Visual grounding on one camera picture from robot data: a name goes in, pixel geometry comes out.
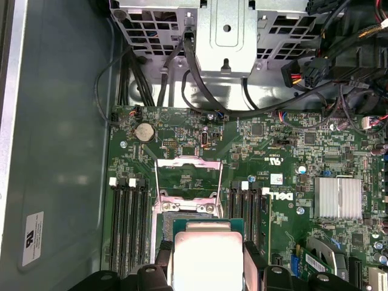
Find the ram slot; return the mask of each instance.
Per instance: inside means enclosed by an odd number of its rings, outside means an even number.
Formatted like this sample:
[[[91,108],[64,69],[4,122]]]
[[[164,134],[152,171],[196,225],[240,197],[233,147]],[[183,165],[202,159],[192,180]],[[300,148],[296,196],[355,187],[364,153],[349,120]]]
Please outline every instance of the ram slot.
[[[254,222],[256,222],[256,227],[255,227],[255,234],[254,234],[254,242],[257,247],[259,247],[259,236],[260,236],[260,218],[261,218],[261,194],[255,196],[255,201],[256,201],[256,215],[254,218]]]
[[[236,192],[231,190],[229,192],[229,219],[234,217],[235,214],[235,200],[236,200]]]
[[[112,212],[112,232],[110,238],[110,262],[111,271],[119,272],[120,265],[120,231],[121,231],[121,208],[122,208],[122,191],[115,189],[113,191],[113,212]]]
[[[139,208],[139,191],[138,188],[132,190],[131,194],[131,213],[130,213],[130,237],[129,237],[129,269],[136,266],[136,237],[138,223],[138,208]]]
[[[120,272],[122,278],[129,275],[129,239],[131,236],[129,226],[130,216],[130,197],[132,195],[130,189],[123,191],[122,195],[122,221],[121,221],[121,257],[120,257]]]
[[[244,217],[244,195],[240,192],[237,194],[237,213],[235,218]]]
[[[148,212],[148,191],[147,187],[141,187],[139,191],[139,257],[138,264],[145,264],[145,250],[146,250],[146,239],[147,239],[147,212]]]
[[[255,199],[254,194],[252,191],[248,192],[246,202],[246,229],[247,229],[247,241],[253,241],[253,210],[255,208]]]

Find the chipset heatsink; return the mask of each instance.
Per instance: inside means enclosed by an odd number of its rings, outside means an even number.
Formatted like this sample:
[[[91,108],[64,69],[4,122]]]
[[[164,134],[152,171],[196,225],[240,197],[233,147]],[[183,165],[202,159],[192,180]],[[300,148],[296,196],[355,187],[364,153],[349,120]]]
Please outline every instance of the chipset heatsink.
[[[315,178],[314,216],[317,218],[361,219],[361,180]]]

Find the black cable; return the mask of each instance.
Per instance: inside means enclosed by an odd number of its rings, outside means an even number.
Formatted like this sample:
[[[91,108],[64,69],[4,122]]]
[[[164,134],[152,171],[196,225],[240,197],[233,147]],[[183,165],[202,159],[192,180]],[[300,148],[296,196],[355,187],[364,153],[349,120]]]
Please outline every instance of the black cable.
[[[163,65],[163,68],[165,71],[162,72],[161,87],[160,87],[160,92],[159,92],[159,96],[158,96],[158,102],[156,103],[156,105],[158,107],[163,106],[164,97],[166,95],[167,83],[169,81],[170,63],[181,52],[182,49],[183,49],[183,41],[180,41],[179,44],[176,46],[176,48],[167,57],[164,65]]]
[[[129,50],[129,61],[130,61],[130,67],[132,68],[132,72],[135,77],[135,81],[139,88],[140,95],[144,96],[145,102],[143,101],[143,103],[146,106],[155,106],[155,103],[153,102],[153,98],[152,98],[152,93],[148,85],[148,82],[146,80],[146,77],[144,76],[142,70],[140,69],[137,57],[132,49]]]
[[[187,100],[185,94],[184,94],[184,90],[186,88],[186,82],[187,82],[187,75],[190,74],[190,70],[186,71],[185,74],[183,74],[183,78],[182,78],[182,87],[181,87],[181,93],[182,93],[182,99],[183,101],[186,103],[186,105],[196,111],[196,112],[200,112],[200,113],[205,113],[205,114],[215,114],[216,112],[215,111],[210,111],[210,110],[204,110],[204,109],[200,109],[200,108],[197,108],[195,107],[193,104],[191,104],[189,102],[189,100]]]
[[[254,103],[254,101],[252,100],[252,98],[249,95],[249,92],[248,92],[248,78],[243,78],[242,79],[242,88],[244,89],[244,94],[245,94],[245,97],[247,98],[249,104],[253,107],[253,109],[259,110],[259,107],[257,107],[257,105]]]
[[[375,132],[362,132],[360,129],[357,128],[356,124],[353,122],[353,120],[351,119],[350,115],[349,115],[349,112],[347,110],[348,108],[348,105],[345,101],[345,97],[344,97],[344,92],[343,92],[343,85],[340,85],[339,86],[339,97],[341,98],[341,102],[342,102],[342,107],[343,107],[343,110],[344,110],[344,113],[346,115],[346,118],[347,120],[349,121],[349,124],[350,126],[357,132],[359,133],[360,135],[364,135],[364,136],[372,136],[372,135],[376,135],[378,134],[379,132],[382,132],[388,125],[388,118],[385,120],[383,126],[375,131]]]
[[[378,1],[378,5],[375,5],[375,12],[380,22],[383,22],[385,19],[387,19],[387,16],[383,10],[383,0]]]
[[[351,0],[344,0],[335,10],[333,10],[330,15],[326,18],[326,21],[324,22],[322,26],[322,32],[321,34],[324,36],[326,30],[330,27],[330,25],[333,23],[333,21],[336,19],[336,17],[341,13],[342,10],[344,10],[349,4]]]
[[[101,115],[101,117],[103,118],[103,120],[109,124],[109,125],[112,125],[112,126],[118,126],[124,122],[126,122],[130,116],[126,117],[126,118],[123,118],[122,120],[118,121],[118,122],[114,122],[114,121],[111,121],[104,113],[102,107],[101,107],[101,103],[100,103],[100,100],[99,100],[99,94],[98,94],[98,85],[99,85],[99,80],[101,79],[101,76],[111,67],[113,66],[114,64],[116,64],[118,61],[120,61],[120,59],[126,55],[129,51],[131,51],[132,48],[131,46],[128,46],[119,56],[117,56],[115,59],[113,59],[109,64],[107,64],[107,66],[97,75],[96,79],[95,79],[95,85],[94,85],[94,97],[95,97],[95,101],[96,101],[96,105],[97,105],[97,108],[98,108],[98,112],[99,114]]]
[[[365,39],[368,39],[377,33],[379,33],[382,30],[382,27],[380,24],[378,25],[372,25],[370,27],[361,29],[360,31],[344,38],[343,40],[334,43],[327,52],[325,52],[323,55],[326,58],[333,59],[339,54],[346,51],[349,47],[353,46],[356,43],[359,43]]]
[[[282,123],[284,123],[285,125],[293,128],[293,129],[302,129],[302,130],[307,130],[307,129],[316,129],[318,127],[320,127],[321,125],[324,125],[326,124],[330,118],[332,118],[334,116],[334,114],[337,112],[338,110],[338,107],[340,106],[340,103],[341,103],[341,98],[338,96],[337,97],[337,100],[334,104],[334,107],[333,107],[333,110],[329,113],[329,115],[327,115],[327,117],[322,120],[321,122],[317,123],[317,124],[314,124],[314,125],[310,125],[310,126],[296,126],[296,125],[293,125],[293,124],[290,124],[288,123],[287,121],[285,121],[283,119]]]
[[[214,96],[209,92],[208,88],[204,84],[201,74],[199,73],[198,66],[196,64],[195,55],[193,52],[193,45],[190,38],[185,39],[184,41],[184,50],[186,53],[186,59],[187,63],[189,64],[190,72],[193,76],[193,79],[198,86],[199,90],[202,92],[202,94],[205,96],[206,100],[209,101],[209,103],[214,107],[215,109],[219,110],[221,113],[225,115],[229,115],[231,117],[239,117],[239,118],[249,118],[253,117],[255,115],[265,113],[265,112],[271,112],[274,110],[278,110],[280,108],[285,108],[287,106],[290,106],[310,95],[315,94],[316,92],[319,92],[321,90],[325,90],[328,88],[333,87],[335,84],[333,82],[325,83],[319,87],[315,87],[314,89],[311,89],[308,92],[305,92],[303,94],[300,94],[299,96],[292,98],[290,100],[286,100],[282,103],[275,104],[266,108],[262,108],[259,110],[249,110],[249,111],[240,111],[240,110],[228,110],[226,109],[221,103],[219,103]]]
[[[295,84],[293,86],[294,89],[297,89],[298,91],[302,91],[302,92],[308,92],[309,89],[307,89],[306,87],[303,87],[302,85],[299,85],[299,84]],[[324,107],[327,107],[327,101],[326,101],[326,98],[320,94],[319,92],[316,92],[314,94],[315,96],[317,96],[319,98],[319,100],[321,100],[321,103]]]

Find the black dimm slot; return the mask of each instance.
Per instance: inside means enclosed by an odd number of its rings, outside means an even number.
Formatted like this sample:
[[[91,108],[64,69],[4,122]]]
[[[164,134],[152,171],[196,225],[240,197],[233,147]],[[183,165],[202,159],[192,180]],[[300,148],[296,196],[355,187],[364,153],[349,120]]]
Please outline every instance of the black dimm slot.
[[[229,216],[228,216],[229,219],[233,218],[235,215],[235,197],[236,197],[235,191],[231,190],[229,194]]]
[[[122,203],[122,232],[121,232],[121,260],[119,274],[122,278],[129,275],[129,240],[130,228],[129,228],[129,211],[130,211],[130,191],[125,190],[123,193]]]
[[[237,217],[244,218],[244,196],[242,193],[237,194]]]
[[[122,190],[118,193],[118,216],[117,216],[117,235],[116,235],[116,258],[115,269],[120,271],[120,257],[121,257],[121,224],[122,224]]]
[[[113,191],[113,211],[112,211],[112,231],[110,237],[110,262],[109,269],[118,272],[118,252],[117,239],[119,236],[119,214],[120,214],[120,190]]]
[[[136,265],[136,237],[137,237],[137,222],[138,222],[138,191],[132,191],[132,201],[131,201],[131,214],[130,214],[130,262],[129,269],[132,269]]]
[[[143,265],[144,255],[145,255],[145,241],[146,241],[146,231],[147,231],[147,206],[148,206],[148,194],[147,191],[143,188],[141,189],[141,199],[140,199],[140,213],[139,213],[139,258],[138,264]]]
[[[255,200],[254,200],[255,194],[253,192],[249,192],[247,200],[247,228],[248,228],[248,240],[253,241],[253,209],[255,207]]]
[[[254,222],[256,222],[256,233],[253,236],[254,237],[254,243],[256,246],[259,246],[259,235],[260,235],[260,195],[255,196],[255,205],[256,205],[256,213],[255,217],[253,219]]]

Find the screw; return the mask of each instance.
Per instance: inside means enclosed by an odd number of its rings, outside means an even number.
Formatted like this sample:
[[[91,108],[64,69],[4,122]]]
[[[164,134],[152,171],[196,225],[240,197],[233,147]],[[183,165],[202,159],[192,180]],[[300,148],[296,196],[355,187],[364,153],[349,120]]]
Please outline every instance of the screw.
[[[212,213],[213,211],[214,211],[214,207],[213,207],[213,206],[208,205],[208,206],[206,207],[206,212]]]
[[[319,280],[324,281],[324,282],[328,282],[328,281],[329,281],[329,277],[326,276],[326,275],[323,275],[323,274],[318,274],[316,277],[317,277]]]
[[[298,208],[296,209],[296,214],[299,214],[299,215],[304,214],[304,208],[303,208],[303,207],[298,207]]]
[[[280,269],[279,267],[273,267],[271,270],[272,270],[273,273],[276,273],[276,274],[282,274],[283,273],[283,270]]]
[[[170,204],[169,204],[169,203],[163,203],[162,209],[163,209],[164,211],[167,211],[168,209],[170,209]]]

